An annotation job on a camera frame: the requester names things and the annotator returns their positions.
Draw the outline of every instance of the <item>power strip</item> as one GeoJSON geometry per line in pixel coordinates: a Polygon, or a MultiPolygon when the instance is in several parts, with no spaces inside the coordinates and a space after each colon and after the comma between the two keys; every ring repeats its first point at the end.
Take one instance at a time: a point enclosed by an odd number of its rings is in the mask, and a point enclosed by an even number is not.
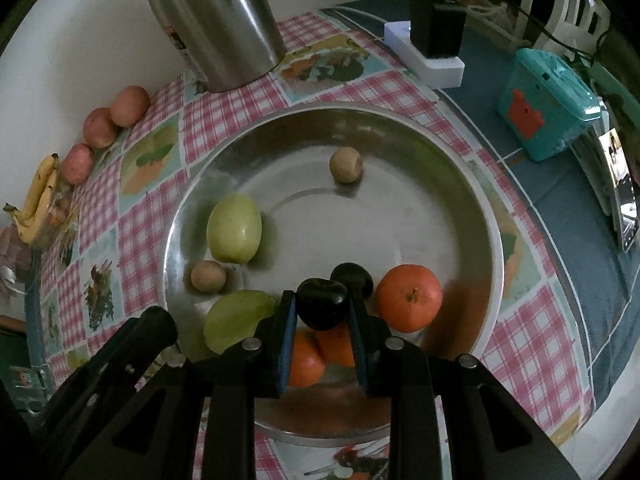
{"type": "Polygon", "coordinates": [[[465,64],[459,57],[430,59],[413,46],[411,22],[385,23],[385,44],[418,79],[431,89],[457,88],[462,84],[465,64]]]}

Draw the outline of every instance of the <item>bunch of bananas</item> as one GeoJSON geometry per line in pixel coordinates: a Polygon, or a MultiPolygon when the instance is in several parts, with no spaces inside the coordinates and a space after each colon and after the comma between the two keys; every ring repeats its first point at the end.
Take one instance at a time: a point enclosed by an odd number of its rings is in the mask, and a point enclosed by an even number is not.
{"type": "Polygon", "coordinates": [[[31,187],[22,209],[5,204],[4,210],[11,215],[18,229],[20,240],[31,245],[47,221],[47,213],[53,193],[58,184],[60,160],[57,153],[47,156],[33,176],[31,187]]]}

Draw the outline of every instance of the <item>stainless steel kettle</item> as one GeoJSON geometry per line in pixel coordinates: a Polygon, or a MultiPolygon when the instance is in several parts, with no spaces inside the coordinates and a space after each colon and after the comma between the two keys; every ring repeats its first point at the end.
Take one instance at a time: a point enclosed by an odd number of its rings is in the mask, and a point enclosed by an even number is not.
{"type": "Polygon", "coordinates": [[[244,86],[285,55],[267,0],[149,0],[149,4],[211,92],[244,86]]]}

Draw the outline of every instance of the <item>bowl rim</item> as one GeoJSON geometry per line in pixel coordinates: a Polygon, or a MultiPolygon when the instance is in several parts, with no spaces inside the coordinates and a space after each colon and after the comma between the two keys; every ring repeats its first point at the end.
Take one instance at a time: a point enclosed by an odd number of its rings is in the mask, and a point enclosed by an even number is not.
{"type": "MultiPolygon", "coordinates": [[[[359,112],[365,112],[370,114],[375,114],[378,116],[382,116],[387,119],[395,120],[404,126],[409,127],[410,129],[420,133],[423,137],[429,140],[432,144],[434,144],[447,158],[455,165],[456,169],[462,174],[464,179],[466,180],[467,185],[470,187],[476,202],[478,203],[480,210],[482,212],[482,217],[484,218],[484,224],[488,234],[488,241],[490,245],[490,253],[492,260],[492,282],[489,293],[489,301],[488,308],[486,311],[486,315],[484,316],[484,321],[482,322],[480,332],[474,345],[470,351],[472,355],[477,358],[482,357],[482,352],[485,347],[489,343],[489,338],[494,331],[494,327],[496,322],[498,321],[498,314],[500,313],[500,304],[502,301],[502,289],[504,286],[504,261],[503,261],[503,253],[502,253],[502,239],[500,238],[500,229],[498,228],[498,222],[495,218],[494,210],[491,207],[489,199],[487,198],[484,190],[482,189],[478,179],[473,174],[471,169],[465,164],[464,160],[453,151],[442,139],[440,139],[436,134],[430,131],[427,127],[422,126],[416,121],[412,120],[409,117],[398,114],[386,108],[379,108],[369,104],[360,104],[360,103],[350,103],[350,102],[324,102],[324,103],[307,103],[307,104],[297,104],[283,110],[279,110],[273,112],[271,114],[265,115],[261,117],[257,121],[254,121],[241,130],[239,130],[236,134],[231,137],[220,142],[210,153],[206,156],[202,163],[202,167],[200,171],[193,177],[189,182],[188,187],[182,193],[180,200],[172,209],[172,214],[170,216],[170,223],[164,229],[164,244],[162,245],[162,257],[159,262],[158,269],[158,301],[162,308],[165,310],[168,309],[168,303],[166,299],[166,292],[164,286],[164,278],[165,278],[165,269],[168,261],[168,250],[169,250],[169,242],[173,235],[173,227],[175,217],[179,213],[180,209],[184,205],[187,200],[187,197],[190,195],[193,188],[198,184],[198,181],[201,179],[202,175],[209,169],[209,166],[213,162],[213,160],[225,150],[228,146],[230,146],[233,142],[241,139],[245,135],[249,134],[251,131],[263,126],[264,124],[270,123],[274,120],[277,120],[282,117],[286,117],[293,114],[298,114],[301,112],[308,112],[312,110],[324,110],[324,109],[340,109],[340,110],[355,110],[359,112]]],[[[271,438],[276,438],[277,440],[281,440],[284,442],[289,442],[291,444],[299,444],[302,446],[316,446],[316,447],[339,447],[339,446],[348,446],[356,444],[357,442],[368,442],[370,440],[376,440],[378,438],[382,438],[388,435],[389,432],[389,424],[385,426],[381,426],[380,428],[376,428],[375,430],[370,430],[365,433],[360,434],[356,437],[338,437],[338,438],[315,438],[315,437],[304,437],[298,436],[288,431],[279,430],[277,428],[272,428],[270,426],[265,426],[261,424],[258,420],[255,421],[255,425],[260,428],[260,430],[266,434],[266,436],[271,438]]]]}

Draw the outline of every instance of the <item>label on kettle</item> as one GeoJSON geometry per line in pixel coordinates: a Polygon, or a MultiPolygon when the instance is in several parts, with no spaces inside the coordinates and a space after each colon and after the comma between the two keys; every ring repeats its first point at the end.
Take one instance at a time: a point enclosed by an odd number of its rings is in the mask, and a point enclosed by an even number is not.
{"type": "Polygon", "coordinates": [[[193,58],[193,56],[189,52],[189,49],[184,44],[184,41],[182,40],[182,38],[180,38],[180,36],[178,36],[178,33],[174,30],[174,28],[167,27],[164,30],[164,33],[167,35],[171,43],[174,44],[174,47],[180,53],[182,58],[187,62],[187,65],[189,66],[189,68],[193,70],[193,73],[195,74],[196,78],[206,83],[208,81],[207,76],[204,75],[204,72],[198,65],[198,62],[193,58]]]}

